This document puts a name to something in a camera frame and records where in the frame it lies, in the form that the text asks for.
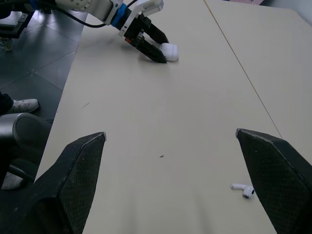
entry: white sneaker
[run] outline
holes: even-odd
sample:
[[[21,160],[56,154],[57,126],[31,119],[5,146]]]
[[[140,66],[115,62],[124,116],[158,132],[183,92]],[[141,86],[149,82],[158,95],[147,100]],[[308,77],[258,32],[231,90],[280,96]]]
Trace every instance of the white sneaker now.
[[[13,100],[12,108],[5,113],[15,114],[15,113],[33,113],[39,109],[39,102],[37,99],[26,99],[26,100]]]
[[[16,189],[20,186],[20,183],[22,181],[23,181],[22,178],[18,177],[17,175],[7,172],[1,189],[2,190]]]

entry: black cable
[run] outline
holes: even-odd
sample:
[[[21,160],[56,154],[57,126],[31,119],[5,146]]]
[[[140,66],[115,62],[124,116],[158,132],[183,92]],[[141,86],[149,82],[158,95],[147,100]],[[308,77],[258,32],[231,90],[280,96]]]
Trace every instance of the black cable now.
[[[99,24],[99,25],[88,24],[88,23],[83,22],[82,20],[76,18],[75,16],[73,16],[73,15],[70,14],[70,13],[68,13],[67,11],[65,11],[65,10],[63,10],[63,9],[61,9],[61,8],[59,8],[59,7],[55,6],[55,5],[53,5],[53,4],[50,4],[50,3],[46,2],[46,1],[39,1],[39,3],[42,3],[42,4],[44,4],[44,5],[48,6],[48,7],[51,7],[51,8],[53,8],[53,9],[55,9],[55,10],[57,10],[57,11],[59,11],[59,12],[65,14],[65,15],[67,15],[68,17],[72,18],[73,20],[75,20],[75,21],[77,21],[77,22],[79,22],[79,23],[81,23],[81,24],[83,24],[83,25],[85,25],[85,26],[88,26],[88,27],[90,27],[90,28],[101,28],[101,27],[104,27],[104,26],[106,25],[105,23]]]
[[[127,5],[127,7],[129,8],[133,3],[135,3],[135,2],[137,2],[137,0],[133,0],[131,3],[129,3],[128,5]]]

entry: chair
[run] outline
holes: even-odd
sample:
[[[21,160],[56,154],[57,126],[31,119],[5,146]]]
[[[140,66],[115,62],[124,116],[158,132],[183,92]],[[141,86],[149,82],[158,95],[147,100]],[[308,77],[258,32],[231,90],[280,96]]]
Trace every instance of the chair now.
[[[8,171],[34,182],[51,127],[28,113],[0,117],[0,185]]]

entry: pant leg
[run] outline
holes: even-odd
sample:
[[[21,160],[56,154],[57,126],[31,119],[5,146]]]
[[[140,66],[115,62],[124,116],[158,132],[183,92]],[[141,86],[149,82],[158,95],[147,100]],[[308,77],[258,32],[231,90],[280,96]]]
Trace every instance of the pant leg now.
[[[0,92],[0,115],[8,112],[13,106],[13,100],[7,94]]]

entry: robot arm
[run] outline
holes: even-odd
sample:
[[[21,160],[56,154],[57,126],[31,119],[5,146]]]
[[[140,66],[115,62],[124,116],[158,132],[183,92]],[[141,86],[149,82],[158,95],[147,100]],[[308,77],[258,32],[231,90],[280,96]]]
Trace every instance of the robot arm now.
[[[166,52],[163,53],[160,49],[151,45],[144,37],[144,33],[146,33],[158,44],[169,43],[166,35],[147,18],[147,16],[162,10],[163,0],[137,0],[133,11],[123,3],[123,0],[0,0],[0,13],[3,1],[7,2],[6,5],[9,2],[15,2],[11,10],[19,9],[18,11],[23,12],[47,9],[47,6],[48,10],[54,7],[60,11],[87,12],[105,25],[112,25],[117,28],[121,37],[125,37],[128,43],[151,60],[159,63],[166,63],[167,60],[170,60],[166,56]]]

